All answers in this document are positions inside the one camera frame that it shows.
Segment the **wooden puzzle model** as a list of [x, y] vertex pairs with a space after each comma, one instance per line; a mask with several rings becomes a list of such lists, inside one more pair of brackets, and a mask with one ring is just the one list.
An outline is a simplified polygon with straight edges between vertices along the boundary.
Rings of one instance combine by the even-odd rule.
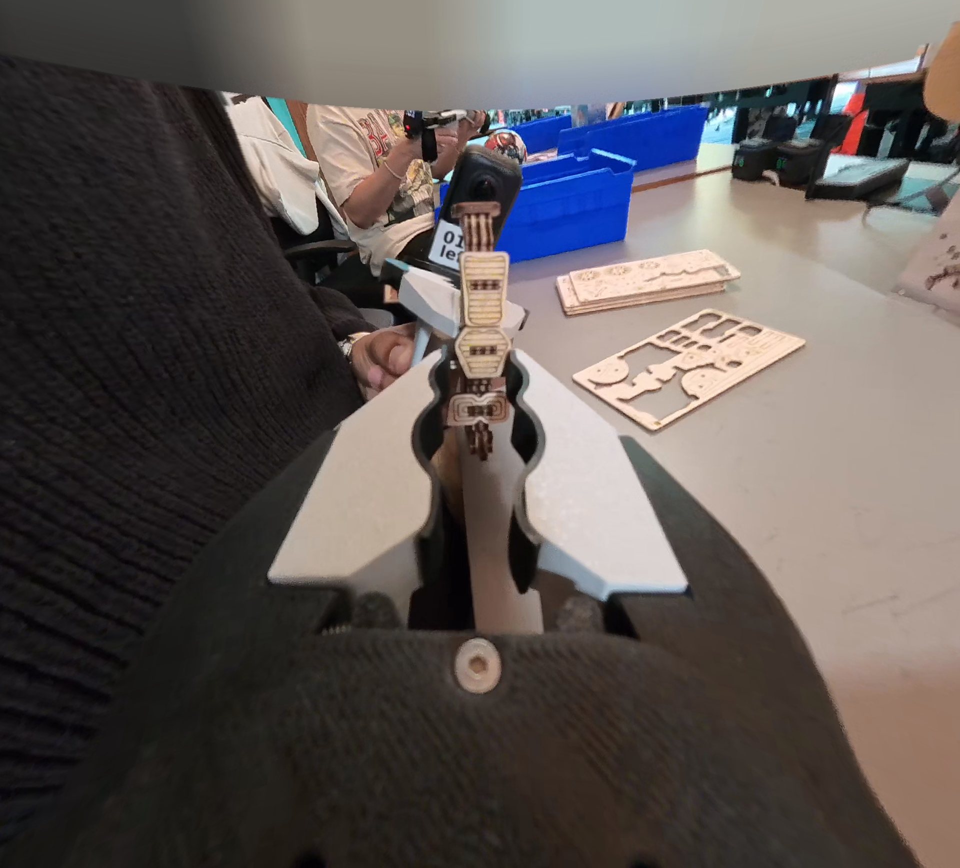
[[495, 249], [498, 202], [459, 202], [451, 213], [462, 231], [461, 324], [453, 341], [454, 372], [446, 424], [463, 431], [480, 461], [494, 448], [493, 427], [510, 414], [505, 370], [512, 339], [505, 327], [509, 255]]

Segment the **stack of wooden puzzle sheets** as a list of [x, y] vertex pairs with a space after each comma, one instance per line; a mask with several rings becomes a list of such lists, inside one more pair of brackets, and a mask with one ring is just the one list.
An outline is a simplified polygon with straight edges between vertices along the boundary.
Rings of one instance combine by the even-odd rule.
[[556, 278], [568, 317], [721, 294], [740, 279], [736, 266], [711, 250], [581, 269]]

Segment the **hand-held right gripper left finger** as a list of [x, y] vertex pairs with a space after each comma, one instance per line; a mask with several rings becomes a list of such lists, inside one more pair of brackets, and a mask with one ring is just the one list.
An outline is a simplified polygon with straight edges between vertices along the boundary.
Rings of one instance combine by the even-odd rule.
[[345, 419], [268, 570], [273, 585], [378, 593], [409, 620], [442, 557], [445, 351], [437, 349]]

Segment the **person's left forearm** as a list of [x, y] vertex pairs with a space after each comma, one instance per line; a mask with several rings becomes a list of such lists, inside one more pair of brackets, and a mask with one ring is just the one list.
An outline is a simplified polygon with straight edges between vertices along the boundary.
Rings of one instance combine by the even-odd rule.
[[318, 311], [322, 333], [319, 337], [317, 349], [318, 359], [323, 365], [333, 365], [337, 370], [344, 371], [349, 367], [353, 377], [350, 361], [343, 358], [338, 346], [338, 339], [352, 333], [368, 332], [373, 330], [363, 327], [363, 317], [354, 304], [343, 294], [325, 288], [312, 286], [305, 281], [298, 284], [311, 305]]

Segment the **red bag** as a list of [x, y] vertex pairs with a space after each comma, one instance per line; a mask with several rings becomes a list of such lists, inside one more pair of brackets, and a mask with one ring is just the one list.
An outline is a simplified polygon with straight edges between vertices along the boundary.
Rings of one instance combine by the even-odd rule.
[[853, 93], [846, 101], [842, 114], [849, 118], [849, 126], [840, 147], [836, 149], [837, 154], [845, 156], [856, 156], [858, 154], [863, 130], [869, 117], [869, 111], [865, 108], [865, 99], [869, 87], [870, 85], [867, 82], [857, 82]]

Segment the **blue plastic bin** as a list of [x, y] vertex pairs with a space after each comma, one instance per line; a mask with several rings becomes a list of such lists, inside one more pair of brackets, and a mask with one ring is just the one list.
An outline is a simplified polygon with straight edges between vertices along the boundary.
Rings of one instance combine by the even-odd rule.
[[621, 116], [558, 137], [558, 155], [585, 157], [593, 150], [635, 161], [636, 170], [691, 162], [697, 157], [709, 107], [667, 106], [657, 112]]
[[571, 124], [571, 115], [561, 114], [522, 122], [510, 130], [519, 136], [531, 156], [556, 150], [561, 133], [570, 130]]
[[495, 247], [511, 263], [625, 238], [633, 159], [592, 150], [520, 167], [522, 186]]

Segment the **white jacket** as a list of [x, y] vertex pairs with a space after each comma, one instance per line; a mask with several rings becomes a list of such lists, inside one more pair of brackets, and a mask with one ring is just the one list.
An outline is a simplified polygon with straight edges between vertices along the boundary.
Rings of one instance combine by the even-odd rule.
[[320, 226], [318, 164], [297, 147], [263, 97], [221, 95], [263, 212], [296, 240], [312, 236]]

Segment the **punched wooden puzzle sheet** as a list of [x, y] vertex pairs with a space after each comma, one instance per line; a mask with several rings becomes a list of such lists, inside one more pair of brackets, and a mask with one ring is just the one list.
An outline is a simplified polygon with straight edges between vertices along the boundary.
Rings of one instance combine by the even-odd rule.
[[577, 371], [572, 380], [657, 432], [805, 345], [801, 337], [705, 309]]

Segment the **black office chair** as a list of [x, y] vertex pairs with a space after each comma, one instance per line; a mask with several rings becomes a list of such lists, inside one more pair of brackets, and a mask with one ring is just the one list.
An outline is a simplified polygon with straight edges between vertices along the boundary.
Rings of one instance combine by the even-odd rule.
[[321, 198], [316, 198], [317, 228], [303, 235], [279, 216], [270, 226], [294, 273], [310, 286], [339, 291], [359, 309], [383, 309], [383, 283], [371, 273], [350, 238], [339, 231]]

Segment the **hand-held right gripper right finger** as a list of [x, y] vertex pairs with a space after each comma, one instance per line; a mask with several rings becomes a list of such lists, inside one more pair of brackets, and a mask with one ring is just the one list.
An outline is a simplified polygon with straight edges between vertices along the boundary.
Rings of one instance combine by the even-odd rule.
[[510, 519], [519, 591], [544, 575], [600, 602], [689, 588], [631, 459], [639, 447], [535, 361], [510, 357], [510, 442], [523, 462]]

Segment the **grey desk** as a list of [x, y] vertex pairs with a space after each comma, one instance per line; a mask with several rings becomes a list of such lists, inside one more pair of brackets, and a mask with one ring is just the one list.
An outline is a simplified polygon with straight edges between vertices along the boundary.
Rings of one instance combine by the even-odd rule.
[[[631, 196], [624, 241], [510, 269], [517, 345], [634, 436], [738, 541], [803, 634], [871, 787], [958, 866], [958, 325], [893, 293], [934, 219], [726, 172]], [[556, 278], [708, 249], [715, 296], [569, 318]], [[714, 308], [804, 347], [649, 433], [576, 372]]]

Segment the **person's left hand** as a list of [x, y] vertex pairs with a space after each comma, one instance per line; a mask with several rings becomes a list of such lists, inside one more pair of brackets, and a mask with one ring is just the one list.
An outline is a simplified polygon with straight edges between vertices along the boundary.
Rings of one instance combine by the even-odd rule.
[[405, 375], [413, 362], [414, 322], [378, 329], [354, 338], [348, 361], [368, 402]]

